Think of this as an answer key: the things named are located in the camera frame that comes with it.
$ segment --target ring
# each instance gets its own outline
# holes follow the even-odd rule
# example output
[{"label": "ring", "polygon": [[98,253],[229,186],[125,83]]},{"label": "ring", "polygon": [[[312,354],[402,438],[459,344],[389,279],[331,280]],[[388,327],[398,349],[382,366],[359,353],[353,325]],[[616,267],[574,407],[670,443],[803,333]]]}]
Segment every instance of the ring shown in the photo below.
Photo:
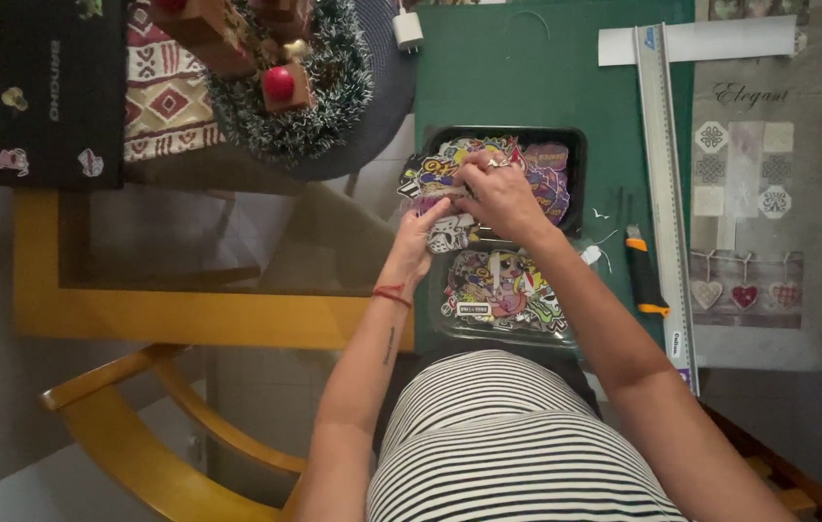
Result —
[{"label": "ring", "polygon": [[488,166],[490,166],[490,167],[510,167],[511,166],[511,161],[509,161],[508,158],[505,158],[504,160],[500,160],[500,161],[496,161],[495,158],[492,158],[491,160],[488,160]]}]

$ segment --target round woven placemat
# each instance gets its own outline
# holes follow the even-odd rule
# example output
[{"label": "round woven placemat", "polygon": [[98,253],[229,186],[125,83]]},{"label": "round woven placemat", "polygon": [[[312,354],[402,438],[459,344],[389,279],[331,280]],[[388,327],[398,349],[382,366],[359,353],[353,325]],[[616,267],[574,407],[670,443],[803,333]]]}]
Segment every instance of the round woven placemat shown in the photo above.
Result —
[{"label": "round woven placemat", "polygon": [[[321,181],[359,172],[392,141],[414,102],[416,58],[399,51],[395,44],[392,18],[397,9],[394,3],[390,0],[326,1],[352,1],[352,11],[358,18],[372,74],[372,96],[365,109],[358,113],[355,123],[341,133],[339,143],[314,158],[289,157],[288,163],[278,161],[278,157],[271,160],[265,151],[250,146],[253,139],[245,139],[254,125],[234,122],[235,114],[228,118],[225,112],[232,113],[233,106],[214,104],[215,116],[226,136],[238,136],[234,142],[247,148],[267,169],[305,181]],[[253,90],[250,95],[262,94]]]}]

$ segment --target striped shirt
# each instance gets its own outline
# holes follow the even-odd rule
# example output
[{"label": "striped shirt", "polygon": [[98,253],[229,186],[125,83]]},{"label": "striped shirt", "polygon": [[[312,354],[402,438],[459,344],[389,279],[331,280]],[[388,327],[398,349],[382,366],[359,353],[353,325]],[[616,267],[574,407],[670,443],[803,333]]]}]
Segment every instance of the striped shirt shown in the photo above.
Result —
[{"label": "striped shirt", "polygon": [[500,350],[405,387],[367,521],[685,520],[643,457],[556,374]]}]

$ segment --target woman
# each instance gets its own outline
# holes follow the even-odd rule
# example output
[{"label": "woman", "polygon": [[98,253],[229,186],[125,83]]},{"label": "woman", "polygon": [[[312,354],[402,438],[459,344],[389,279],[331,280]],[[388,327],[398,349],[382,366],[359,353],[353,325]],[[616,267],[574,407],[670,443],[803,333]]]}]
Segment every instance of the woman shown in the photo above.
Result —
[{"label": "woman", "polygon": [[455,183],[478,200],[454,204],[533,256],[627,438],[573,389],[586,386],[567,385],[574,379],[555,366],[551,372],[512,348],[458,349],[429,358],[404,386],[383,419],[370,472],[396,345],[430,267],[425,236],[450,210],[443,200],[402,220],[376,294],[327,382],[296,520],[794,521],[544,217],[523,172],[490,166],[492,159],[504,157],[479,152],[464,160]]}]

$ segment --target hand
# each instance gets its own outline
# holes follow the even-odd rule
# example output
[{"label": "hand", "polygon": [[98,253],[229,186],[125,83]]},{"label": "hand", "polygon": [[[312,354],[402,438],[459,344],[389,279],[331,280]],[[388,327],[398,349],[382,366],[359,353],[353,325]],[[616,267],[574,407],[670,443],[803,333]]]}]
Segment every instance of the hand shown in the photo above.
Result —
[{"label": "hand", "polygon": [[420,279],[430,270],[430,252],[427,249],[427,233],[441,217],[450,213],[453,205],[449,198],[443,198],[423,216],[408,211],[402,217],[402,224],[395,236],[392,252],[376,286],[403,284],[402,297],[411,301]]},{"label": "hand", "polygon": [[479,200],[457,199],[454,204],[502,238],[530,250],[531,245],[555,229],[543,215],[530,183],[518,165],[489,166],[489,160],[507,159],[503,152],[482,150],[463,159],[453,176],[453,185],[469,185]]}]

